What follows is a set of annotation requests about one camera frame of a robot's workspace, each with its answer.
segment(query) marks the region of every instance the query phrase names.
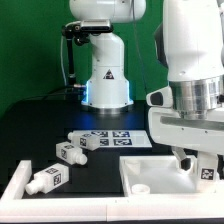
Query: white container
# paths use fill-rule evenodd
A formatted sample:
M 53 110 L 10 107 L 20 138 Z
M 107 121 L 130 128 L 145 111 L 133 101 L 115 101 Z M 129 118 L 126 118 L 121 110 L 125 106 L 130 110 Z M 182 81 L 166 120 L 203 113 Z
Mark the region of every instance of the white container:
M 69 180 L 68 167 L 55 164 L 45 170 L 34 174 L 34 180 L 27 184 L 25 189 L 29 195 L 41 191 L 48 193 Z
M 72 145 L 78 146 L 84 149 L 94 151 L 100 147 L 100 137 L 97 135 L 84 134 L 77 135 L 74 132 L 68 134 L 68 139 L 71 140 Z
M 63 142 L 56 145 L 56 156 L 70 165 L 87 163 L 87 157 L 82 153 L 82 149 L 73 146 L 69 142 Z

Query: warning label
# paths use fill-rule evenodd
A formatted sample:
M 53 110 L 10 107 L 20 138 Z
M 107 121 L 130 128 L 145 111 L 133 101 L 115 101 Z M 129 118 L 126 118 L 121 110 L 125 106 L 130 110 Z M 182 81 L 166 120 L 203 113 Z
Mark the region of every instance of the warning label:
M 110 69 L 108 70 L 107 74 L 104 76 L 103 79 L 114 79 L 114 76 Z

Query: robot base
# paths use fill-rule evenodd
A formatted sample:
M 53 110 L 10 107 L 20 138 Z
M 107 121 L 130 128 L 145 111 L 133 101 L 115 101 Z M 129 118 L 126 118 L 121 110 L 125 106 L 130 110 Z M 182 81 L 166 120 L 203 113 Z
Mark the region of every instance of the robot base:
M 133 109 L 133 106 L 134 106 L 134 104 L 130 104 L 130 105 L 127 105 L 125 107 L 120 107 L 120 108 L 96 108 L 96 107 L 82 104 L 82 110 L 94 112 L 94 113 L 98 113 L 98 114 L 116 115 L 116 114 L 121 114 L 124 112 L 131 111 Z

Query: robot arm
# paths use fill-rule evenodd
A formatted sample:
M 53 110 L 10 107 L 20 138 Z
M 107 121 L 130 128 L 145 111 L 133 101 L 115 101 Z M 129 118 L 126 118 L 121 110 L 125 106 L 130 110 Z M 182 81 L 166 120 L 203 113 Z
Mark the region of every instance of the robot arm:
M 133 101 L 129 96 L 129 82 L 124 77 L 124 43 L 112 33 L 112 23 L 140 19 L 146 1 L 70 0 L 70 9 L 79 22 L 64 28 L 67 41 L 71 43 L 74 38 L 79 46 L 88 42 L 93 46 L 92 76 L 86 84 L 83 109 L 113 114 L 129 110 Z

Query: qr-like marker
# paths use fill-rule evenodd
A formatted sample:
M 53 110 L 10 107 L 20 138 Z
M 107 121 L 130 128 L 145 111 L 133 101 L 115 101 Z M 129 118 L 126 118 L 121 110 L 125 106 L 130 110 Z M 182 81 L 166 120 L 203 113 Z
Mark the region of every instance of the qr-like marker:
M 54 168 L 51 168 L 49 170 L 46 170 L 45 172 L 49 173 L 49 174 L 53 174 L 53 173 L 56 173 L 58 172 L 58 170 L 54 169 Z
M 61 150 L 61 157 L 67 159 L 67 152 L 65 150 Z
M 80 145 L 86 147 L 86 139 L 80 138 Z
M 201 179 L 202 180 L 213 180 L 214 179 L 214 170 L 213 169 L 202 169 Z
M 73 145 L 66 145 L 65 148 L 66 148 L 66 149 L 73 149 L 74 146 L 73 146 Z
M 109 146 L 109 139 L 100 139 L 100 146 Z
M 92 131 L 91 134 L 97 135 L 101 138 L 108 138 L 108 131 Z
M 114 139 L 115 146 L 131 146 L 131 139 Z
M 114 131 L 113 137 L 114 138 L 129 138 L 130 133 L 128 131 Z
M 54 186 L 60 183 L 61 183 L 61 174 L 58 174 L 57 176 L 54 177 Z

